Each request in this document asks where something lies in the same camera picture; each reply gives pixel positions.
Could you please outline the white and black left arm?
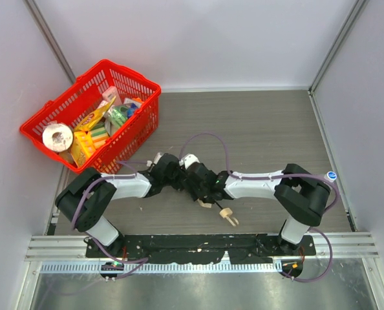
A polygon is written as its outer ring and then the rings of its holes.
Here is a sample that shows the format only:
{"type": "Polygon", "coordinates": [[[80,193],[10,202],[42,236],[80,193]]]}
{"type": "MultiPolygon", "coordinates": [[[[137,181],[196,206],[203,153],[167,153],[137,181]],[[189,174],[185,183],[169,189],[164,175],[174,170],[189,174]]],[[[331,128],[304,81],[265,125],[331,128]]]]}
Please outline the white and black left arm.
{"type": "Polygon", "coordinates": [[[151,166],[132,174],[100,173],[90,167],[78,175],[55,200],[73,229],[94,238],[99,252],[118,256],[123,250],[122,233],[104,217],[113,200],[148,198],[176,183],[180,164],[176,156],[159,153],[151,166]]]}

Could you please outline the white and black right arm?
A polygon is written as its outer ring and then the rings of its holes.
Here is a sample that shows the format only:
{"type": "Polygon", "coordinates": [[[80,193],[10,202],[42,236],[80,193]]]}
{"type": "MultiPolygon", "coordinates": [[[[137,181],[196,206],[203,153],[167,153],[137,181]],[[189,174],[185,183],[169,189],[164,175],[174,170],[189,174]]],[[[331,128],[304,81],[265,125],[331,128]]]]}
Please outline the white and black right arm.
{"type": "Polygon", "coordinates": [[[223,170],[218,174],[203,163],[184,165],[185,188],[194,200],[217,203],[239,198],[265,198],[279,202],[288,213],[279,236],[280,249],[298,251],[309,228],[317,227],[325,213],[330,187],[301,166],[290,163],[284,170],[264,174],[242,174],[223,170]]]}

